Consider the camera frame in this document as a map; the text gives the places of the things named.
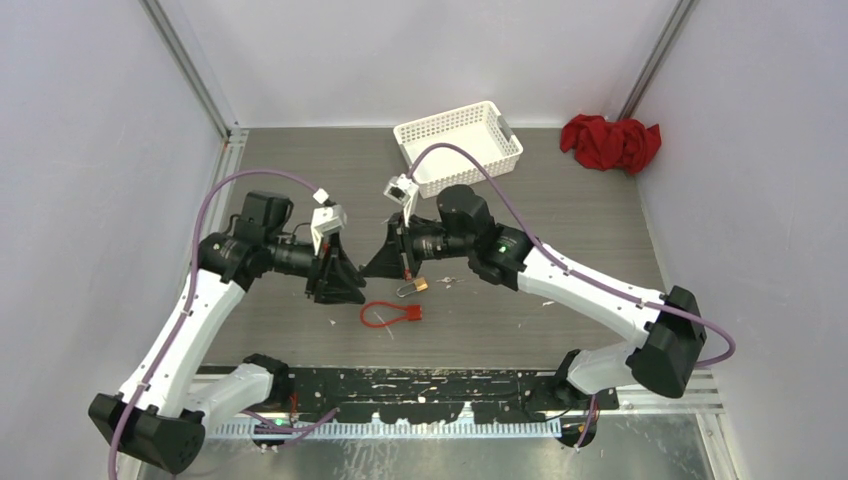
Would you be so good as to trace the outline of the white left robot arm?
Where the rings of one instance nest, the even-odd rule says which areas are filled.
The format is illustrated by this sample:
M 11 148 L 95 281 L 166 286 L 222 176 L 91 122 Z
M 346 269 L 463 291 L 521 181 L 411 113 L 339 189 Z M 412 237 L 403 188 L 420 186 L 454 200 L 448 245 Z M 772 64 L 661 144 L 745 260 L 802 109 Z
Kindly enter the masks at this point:
M 115 394 L 100 393 L 88 416 L 110 446 L 110 468 L 125 454 L 167 473 L 184 472 L 207 434 L 259 405 L 285 409 L 294 396 L 286 363 L 263 354 L 247 356 L 231 373 L 192 394 L 195 372 L 212 341 L 254 281 L 268 272 L 302 277 L 318 304 L 362 304 L 364 279 L 343 250 L 343 208 L 323 190 L 310 221 L 309 242 L 286 240 L 293 209 L 286 197 L 251 192 L 233 230 L 193 238 L 185 287 L 160 334 Z

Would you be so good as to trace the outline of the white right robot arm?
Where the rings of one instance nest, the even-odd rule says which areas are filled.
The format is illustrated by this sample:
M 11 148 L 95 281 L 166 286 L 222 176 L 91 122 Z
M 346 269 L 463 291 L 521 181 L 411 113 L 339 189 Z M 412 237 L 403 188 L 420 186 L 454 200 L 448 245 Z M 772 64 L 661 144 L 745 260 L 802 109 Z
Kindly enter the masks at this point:
M 525 231 L 495 221 L 487 202 L 467 185 L 437 197 L 439 217 L 413 214 L 418 186 L 399 176 L 384 190 L 400 204 L 384 245 L 362 268 L 365 277 L 411 280 L 425 261 L 464 258 L 481 280 L 564 305 L 618 334 L 619 344 L 566 355 L 555 384 L 558 403 L 582 409 L 605 389 L 639 384 L 666 397 L 686 391 L 706 343 L 695 322 L 696 297 L 675 286 L 663 293 L 589 269 Z

